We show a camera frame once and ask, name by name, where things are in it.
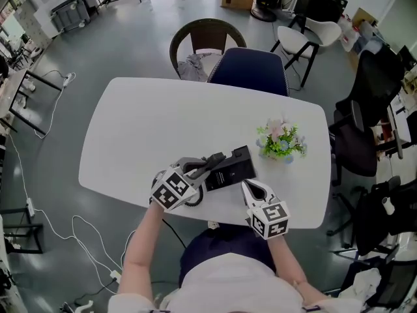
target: gray floor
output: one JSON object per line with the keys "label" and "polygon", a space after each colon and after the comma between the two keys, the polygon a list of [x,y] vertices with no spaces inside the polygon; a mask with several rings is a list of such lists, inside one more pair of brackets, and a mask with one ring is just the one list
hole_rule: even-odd
{"label": "gray floor", "polygon": [[[260,22],[247,11],[219,6],[220,0],[144,0],[142,4],[138,0],[122,0],[102,10],[99,17],[84,29],[56,38],[48,48],[36,72],[43,74],[57,69],[63,74],[76,72],[77,78],[65,90],[55,113],[52,131],[45,140],[38,139],[19,120],[14,123],[19,133],[12,135],[22,158],[29,196],[36,208],[45,210],[49,215],[58,233],[71,235],[71,217],[81,215],[97,227],[109,254],[119,261],[128,234],[143,216],[144,209],[87,190],[78,183],[84,137],[94,108],[110,80],[118,76],[176,79],[169,60],[169,44],[180,27],[198,18],[219,18],[232,23],[243,34],[250,48],[269,50],[272,47],[274,33],[271,23]],[[279,24],[282,22],[274,24],[275,29]],[[185,44],[179,58],[190,52],[189,43]],[[306,63],[294,66],[302,75]],[[61,83],[54,72],[47,78]],[[290,87],[299,87],[293,69],[288,70],[288,78]],[[305,88],[291,91],[291,96],[322,106],[330,124],[334,104],[347,96],[353,81],[354,72],[338,43],[316,58]],[[47,129],[58,94],[38,82],[35,84],[38,89],[24,112]],[[109,112],[109,115],[117,115],[117,112]],[[343,174],[340,190],[346,194],[353,185],[368,186],[373,181],[346,172]],[[1,207],[24,205],[18,159],[8,141]],[[325,235],[328,228],[342,221],[345,213],[343,206],[330,198],[320,228],[292,230],[287,235],[310,282],[320,290],[340,286],[347,270],[345,260],[328,253],[329,248],[340,247],[341,237],[329,239]],[[207,226],[204,222],[177,216],[167,215],[166,219],[186,243]],[[70,303],[85,292],[98,290],[100,284],[96,271],[77,242],[54,236],[40,213],[36,214],[35,222],[45,224],[41,235],[45,253],[9,256],[29,311],[56,312],[64,301]],[[75,228],[96,259],[114,269],[105,257],[94,230],[79,220],[76,220]],[[163,226],[152,266],[152,280],[176,281],[181,254],[182,247],[177,238]],[[107,270],[99,267],[99,271],[103,283],[108,283],[111,279]],[[174,287],[172,284],[155,284],[154,294],[166,294]],[[94,311],[105,312],[109,293],[103,291],[93,299]]]}

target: gray cloth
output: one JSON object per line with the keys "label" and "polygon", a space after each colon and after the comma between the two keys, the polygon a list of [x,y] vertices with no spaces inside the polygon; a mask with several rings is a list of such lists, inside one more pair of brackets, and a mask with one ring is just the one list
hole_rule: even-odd
{"label": "gray cloth", "polygon": [[215,53],[199,53],[192,54],[185,61],[178,62],[178,73],[181,80],[206,82],[208,76],[203,70],[201,58]]}

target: navy chair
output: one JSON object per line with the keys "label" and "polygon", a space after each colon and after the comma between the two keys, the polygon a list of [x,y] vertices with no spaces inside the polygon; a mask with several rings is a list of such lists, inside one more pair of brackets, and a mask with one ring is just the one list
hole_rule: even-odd
{"label": "navy chair", "polygon": [[228,49],[214,67],[207,82],[289,96],[281,58],[265,51]]}

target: white cable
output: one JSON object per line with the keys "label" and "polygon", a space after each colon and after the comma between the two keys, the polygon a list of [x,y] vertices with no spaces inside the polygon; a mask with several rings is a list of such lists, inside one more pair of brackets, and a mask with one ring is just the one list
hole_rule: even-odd
{"label": "white cable", "polygon": [[[18,154],[18,158],[19,158],[19,163],[20,163],[20,170],[21,170],[21,172],[22,172],[22,181],[23,181],[23,187],[24,187],[24,190],[25,190],[25,194],[26,194],[26,198],[29,198],[28,197],[28,195],[27,195],[27,191],[26,191],[26,184],[25,184],[25,177],[24,177],[24,174],[23,174],[23,166],[22,166],[22,160],[20,159],[20,154],[19,154],[19,151],[18,151],[18,149],[16,148],[16,145],[14,145],[14,141],[13,141],[13,137],[11,136],[11,135],[9,135],[10,136],[10,139],[12,140],[12,144],[13,144],[13,147],[14,147],[14,149],[15,149],[15,151],[16,151],[16,153]],[[94,268],[96,269],[96,272],[97,272],[97,276],[98,276],[98,281],[100,282],[100,284],[104,287],[104,288],[106,288],[105,287],[105,285],[102,283],[102,280],[101,280],[101,278],[100,278],[100,274],[99,274],[99,272],[98,272],[98,268],[97,268],[97,265],[95,264],[95,262],[97,263],[97,264],[100,264],[101,266],[103,266],[103,267],[105,267],[110,273],[111,273],[111,269],[107,266],[107,265],[104,265],[103,263],[101,263],[101,262],[99,262],[99,261],[97,261],[95,258],[94,258],[94,256],[88,251],[88,249],[87,249],[87,247],[82,243],[82,241],[81,240],[79,240],[78,238],[77,238],[77,236],[76,236],[76,234],[75,234],[75,231],[74,231],[74,219],[75,218],[80,218],[80,219],[82,219],[82,221],[84,221],[85,223],[87,223],[88,225],[90,225],[91,227],[93,227],[95,230],[96,230],[96,232],[99,234],[99,236],[100,236],[100,240],[101,240],[101,242],[102,242],[102,246],[103,246],[103,249],[104,249],[104,252],[106,253],[106,256],[115,264],[115,265],[117,265],[114,261],[113,261],[113,259],[111,259],[110,258],[110,256],[107,254],[107,251],[106,251],[106,248],[104,247],[104,243],[103,243],[103,240],[102,240],[102,236],[100,235],[100,232],[98,232],[98,230],[91,224],[91,223],[89,223],[89,222],[87,222],[84,218],[82,218],[81,216],[78,216],[78,215],[74,215],[74,216],[72,216],[72,221],[71,221],[71,223],[72,223],[72,235],[70,235],[69,237],[63,237],[62,235],[59,235],[55,230],[54,230],[54,228],[53,228],[53,226],[52,226],[52,223],[51,223],[51,221],[50,221],[50,219],[49,219],[49,217],[46,215],[46,213],[45,213],[45,211],[44,210],[41,210],[41,209],[35,209],[34,208],[34,210],[36,211],[36,212],[41,212],[41,213],[43,213],[44,214],[44,216],[45,216],[45,218],[46,218],[46,220],[48,221],[48,223],[49,223],[49,225],[50,225],[50,227],[51,227],[51,230],[52,230],[52,232],[56,235],[56,236],[58,236],[58,237],[60,237],[62,240],[68,240],[68,239],[71,239],[71,238],[74,238],[77,242],[78,242],[78,244],[81,246],[81,248],[82,249],[84,249],[84,251],[87,253],[87,256],[89,257],[89,259],[90,259],[90,261],[91,261],[91,263],[94,265]],[[108,292],[111,292],[112,294],[116,294],[115,292],[113,292],[113,291],[111,291],[110,289],[108,289],[108,288],[106,288],[107,290],[108,290]]]}
{"label": "white cable", "polygon": [[59,96],[58,96],[58,98],[57,98],[57,101],[55,102],[55,106],[53,107],[53,111],[52,111],[52,118],[51,118],[51,123],[50,123],[50,127],[49,127],[49,129],[48,129],[48,131],[46,132],[46,134],[45,135],[43,135],[43,136],[39,136],[38,135],[38,133],[36,132],[36,130],[34,129],[33,131],[35,132],[35,134],[40,138],[40,139],[44,139],[49,133],[50,133],[50,130],[51,130],[51,128],[52,128],[52,123],[53,123],[53,114],[55,113],[55,110],[57,109],[57,105],[58,105],[58,101],[59,101],[59,99],[61,98],[61,96],[62,96],[62,94],[64,93],[64,89],[71,83],[71,82],[73,82],[74,81],[74,79],[76,78],[76,74],[74,73],[74,72],[72,72],[72,73],[68,73],[67,75],[66,75],[66,77],[65,77],[65,80],[64,80],[64,85],[63,85],[63,88],[61,89],[61,93],[59,94]]}
{"label": "white cable", "polygon": [[130,232],[130,234],[129,234],[129,236],[128,236],[128,239],[126,240],[126,244],[124,245],[124,250],[123,250],[123,254],[122,254],[122,256],[120,257],[120,265],[123,267],[123,256],[126,254],[126,251],[127,251],[127,249],[128,249],[128,243],[129,243],[129,240],[130,240],[130,237],[133,235],[133,233],[135,233],[136,232],[136,230],[134,230],[134,231],[131,231]]}

